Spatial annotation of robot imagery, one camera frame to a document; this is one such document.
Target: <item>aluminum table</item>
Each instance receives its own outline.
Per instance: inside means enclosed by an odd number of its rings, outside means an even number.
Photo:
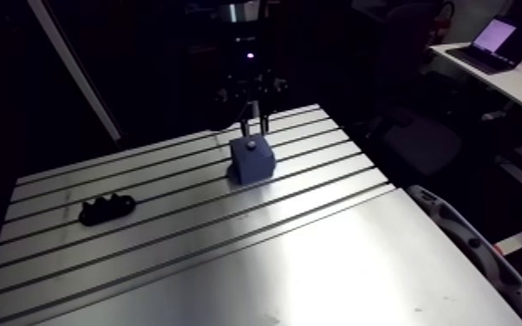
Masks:
[[[226,179],[239,136],[20,178],[0,233],[0,324],[522,324],[319,106],[271,117],[266,181]],[[77,222],[82,201],[112,192],[135,211]]]

